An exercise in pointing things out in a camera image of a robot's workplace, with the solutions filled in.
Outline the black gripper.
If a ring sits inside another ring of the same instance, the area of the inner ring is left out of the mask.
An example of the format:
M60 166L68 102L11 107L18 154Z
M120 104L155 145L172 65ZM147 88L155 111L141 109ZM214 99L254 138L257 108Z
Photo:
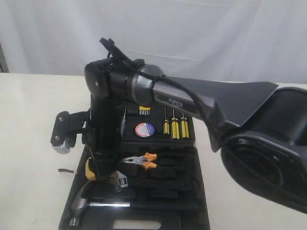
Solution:
M114 171L122 140L125 102L116 98L91 98L85 145L97 181L107 181Z

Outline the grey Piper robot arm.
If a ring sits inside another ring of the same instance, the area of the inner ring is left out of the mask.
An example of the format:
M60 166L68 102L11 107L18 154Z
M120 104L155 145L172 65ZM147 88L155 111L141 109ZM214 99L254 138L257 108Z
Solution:
M109 127L128 101L167 105L202 120L211 148L247 191L288 208L307 211L307 91L272 82L226 83L165 76L142 59L112 57L84 69L93 125Z

